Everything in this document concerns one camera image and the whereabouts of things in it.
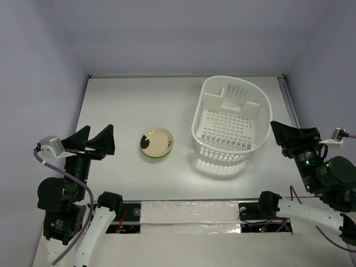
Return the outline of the cream plate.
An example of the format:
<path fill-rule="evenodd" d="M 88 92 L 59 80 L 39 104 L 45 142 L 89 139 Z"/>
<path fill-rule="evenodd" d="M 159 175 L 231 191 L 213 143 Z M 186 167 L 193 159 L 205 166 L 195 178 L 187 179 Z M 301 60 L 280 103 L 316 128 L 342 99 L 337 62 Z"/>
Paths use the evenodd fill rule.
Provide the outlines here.
<path fill-rule="evenodd" d="M 173 135 L 164 128 L 146 131 L 140 140 L 141 151 L 148 157 L 161 158 L 170 153 L 174 145 Z"/>

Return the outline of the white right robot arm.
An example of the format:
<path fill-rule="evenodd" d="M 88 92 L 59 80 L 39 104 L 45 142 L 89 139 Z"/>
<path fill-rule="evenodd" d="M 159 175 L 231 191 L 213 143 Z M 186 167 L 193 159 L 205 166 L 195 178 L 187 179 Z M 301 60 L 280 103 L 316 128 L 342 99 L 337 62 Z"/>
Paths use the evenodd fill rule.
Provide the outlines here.
<path fill-rule="evenodd" d="M 336 214 L 295 203 L 271 191 L 260 194 L 257 214 L 269 219 L 299 217 L 329 228 L 344 243 L 354 246 L 355 222 L 347 214 L 355 212 L 355 166 L 342 156 L 326 158 L 330 145 L 341 147 L 351 135 L 335 128 L 330 139 L 322 140 L 315 127 L 295 128 L 277 121 L 271 121 L 270 126 L 283 156 L 295 161 L 306 191 Z"/>

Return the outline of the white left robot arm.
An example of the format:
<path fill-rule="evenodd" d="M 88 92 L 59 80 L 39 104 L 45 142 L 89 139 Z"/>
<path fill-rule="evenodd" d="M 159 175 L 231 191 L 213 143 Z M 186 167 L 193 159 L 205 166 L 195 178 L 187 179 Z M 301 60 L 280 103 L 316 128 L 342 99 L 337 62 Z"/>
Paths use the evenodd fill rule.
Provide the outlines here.
<path fill-rule="evenodd" d="M 37 189 L 37 207 L 45 211 L 48 266 L 92 266 L 109 225 L 125 216 L 121 195 L 105 191 L 95 200 L 87 185 L 91 162 L 115 153 L 112 124 L 92 139 L 90 130 L 85 126 L 65 139 L 47 136 L 33 152 L 43 166 L 61 174 Z"/>

